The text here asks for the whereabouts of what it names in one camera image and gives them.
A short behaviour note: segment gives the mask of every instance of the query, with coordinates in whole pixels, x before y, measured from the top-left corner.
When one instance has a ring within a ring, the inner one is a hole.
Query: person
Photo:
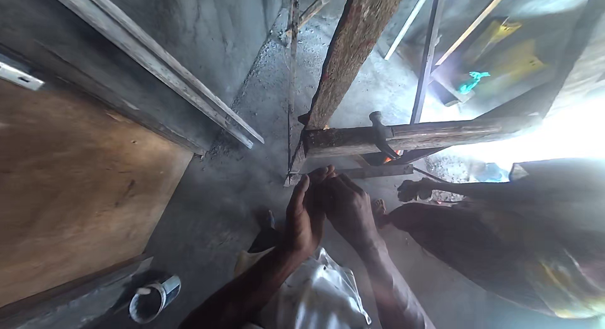
[[[392,224],[483,289],[567,319],[605,315],[605,161],[563,158],[514,164],[510,182],[405,180],[378,227]],[[433,190],[450,206],[408,202]]]
[[[180,328],[368,328],[371,319],[352,272],[318,248],[326,218],[363,261],[382,328],[434,328],[389,257],[369,195],[332,165],[302,176],[281,240],[258,252],[264,240],[257,238],[249,250],[254,263],[194,309]]]

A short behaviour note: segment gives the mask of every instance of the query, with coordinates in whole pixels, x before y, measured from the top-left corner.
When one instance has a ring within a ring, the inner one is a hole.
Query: yellow object
[[[487,68],[491,76],[485,77],[475,90],[477,93],[497,93],[525,79],[530,74],[546,67],[534,55],[535,39],[529,39],[494,57],[494,62]]]
[[[481,55],[490,51],[498,42],[510,36],[522,26],[521,23],[493,21],[489,27],[476,39],[464,54],[464,62],[472,64]]]

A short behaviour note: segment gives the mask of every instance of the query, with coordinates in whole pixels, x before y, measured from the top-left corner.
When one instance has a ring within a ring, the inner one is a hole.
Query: green cloth
[[[471,79],[466,81],[460,86],[460,88],[458,88],[458,92],[463,95],[470,93],[471,90],[473,90],[473,88],[475,87],[475,85],[477,85],[479,81],[481,81],[481,78],[489,76],[489,73],[469,72],[468,75],[471,77]]]

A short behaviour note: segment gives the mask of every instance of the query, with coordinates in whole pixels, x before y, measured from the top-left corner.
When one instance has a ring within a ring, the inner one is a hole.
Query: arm
[[[276,247],[193,310],[180,329],[241,327],[306,258],[283,246]]]
[[[328,220],[366,266],[382,327],[434,328],[389,257],[374,224],[369,195],[346,175],[326,179],[322,188],[322,204]]]
[[[368,271],[383,328],[435,327],[389,257],[384,241],[358,253]]]
[[[314,186],[333,171],[329,166],[303,176],[285,211],[284,242],[193,310],[180,329],[239,328],[267,304],[320,243],[326,214],[314,207]]]

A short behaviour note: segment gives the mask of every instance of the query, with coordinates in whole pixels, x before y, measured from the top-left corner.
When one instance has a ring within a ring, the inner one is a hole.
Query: bright light
[[[605,159],[605,98],[570,107],[544,120],[535,132],[517,138],[455,146],[452,154],[471,156],[510,169],[513,163],[556,158]]]

